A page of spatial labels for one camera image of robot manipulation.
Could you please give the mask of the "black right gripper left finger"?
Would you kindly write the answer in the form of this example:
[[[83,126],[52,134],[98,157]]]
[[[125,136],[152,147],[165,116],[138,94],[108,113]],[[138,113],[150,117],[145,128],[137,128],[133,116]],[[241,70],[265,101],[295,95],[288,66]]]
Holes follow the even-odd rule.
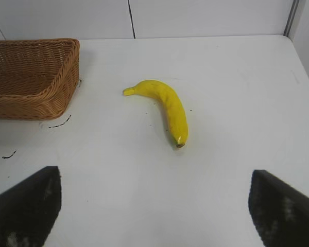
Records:
[[[47,166],[0,194],[0,246],[44,246],[62,204],[61,176]]]

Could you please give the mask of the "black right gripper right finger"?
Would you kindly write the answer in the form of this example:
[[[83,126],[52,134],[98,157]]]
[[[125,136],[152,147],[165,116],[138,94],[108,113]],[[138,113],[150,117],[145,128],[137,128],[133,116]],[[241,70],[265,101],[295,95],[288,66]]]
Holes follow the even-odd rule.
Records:
[[[266,170],[254,170],[248,208],[264,246],[309,246],[309,197]]]

